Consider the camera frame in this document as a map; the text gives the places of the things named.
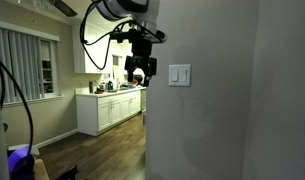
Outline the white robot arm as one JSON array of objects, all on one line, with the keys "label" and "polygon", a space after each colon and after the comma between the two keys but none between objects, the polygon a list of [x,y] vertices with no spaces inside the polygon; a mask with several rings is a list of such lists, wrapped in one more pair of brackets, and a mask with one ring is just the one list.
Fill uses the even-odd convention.
[{"label": "white robot arm", "polygon": [[110,34],[111,40],[122,43],[127,40],[131,45],[131,56],[126,57],[124,69],[128,81],[133,73],[141,69],[144,73],[143,86],[157,72],[157,59],[151,57],[152,45],[164,43],[167,35],[157,28],[160,0],[92,0],[98,12],[109,21],[118,21],[127,17],[130,20],[120,23]]}]

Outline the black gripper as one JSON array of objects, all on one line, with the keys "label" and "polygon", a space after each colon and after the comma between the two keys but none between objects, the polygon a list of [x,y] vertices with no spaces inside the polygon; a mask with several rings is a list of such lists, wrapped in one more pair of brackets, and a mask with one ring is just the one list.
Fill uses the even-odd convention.
[{"label": "black gripper", "polygon": [[122,43],[128,40],[132,45],[131,56],[126,57],[125,70],[128,74],[128,82],[133,82],[133,73],[136,69],[144,72],[144,87],[149,86],[152,75],[156,74],[157,59],[151,57],[152,45],[159,44],[167,40],[167,35],[157,30],[150,33],[148,30],[130,29],[127,32],[114,31],[110,34],[112,40]]}]

